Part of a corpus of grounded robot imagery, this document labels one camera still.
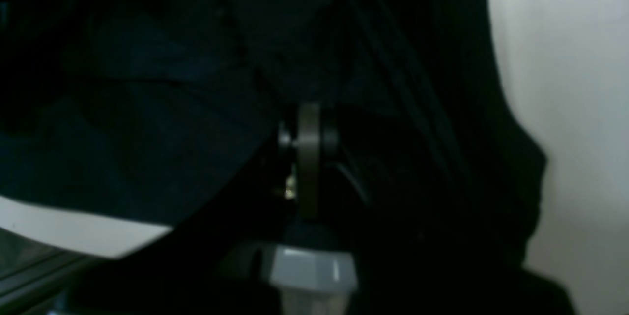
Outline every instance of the dark cloth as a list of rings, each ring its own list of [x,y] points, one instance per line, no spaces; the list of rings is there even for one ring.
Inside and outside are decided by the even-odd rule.
[[[545,160],[506,105],[487,0],[41,2],[75,11],[49,35],[6,40],[3,195],[167,225],[233,210],[243,237],[259,219],[233,209],[248,200],[224,201],[256,191],[226,189],[236,172],[291,104],[344,104],[342,139],[379,221],[365,228],[363,262],[380,266],[361,309],[424,295],[436,314],[572,313],[521,270]],[[60,18],[32,3],[24,14]],[[195,254],[181,273],[193,275],[200,237],[226,229],[184,230],[164,247]],[[164,257],[173,275],[187,260]]]

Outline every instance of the dark blue fabric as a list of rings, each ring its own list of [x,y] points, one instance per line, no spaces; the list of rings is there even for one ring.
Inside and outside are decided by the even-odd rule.
[[[273,133],[289,104],[399,116],[343,0],[89,0],[34,73],[65,91],[0,134],[0,193],[176,225]],[[29,50],[17,56],[33,58]]]

